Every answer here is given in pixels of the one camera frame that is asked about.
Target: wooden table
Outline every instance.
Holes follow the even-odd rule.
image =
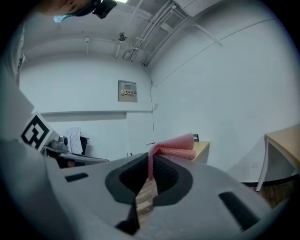
[[[204,152],[209,148],[210,142],[194,142],[194,151],[196,152],[196,157],[194,160],[199,160]]]
[[[256,191],[264,182],[269,165],[269,144],[272,144],[300,173],[300,124],[265,135],[265,157]]]

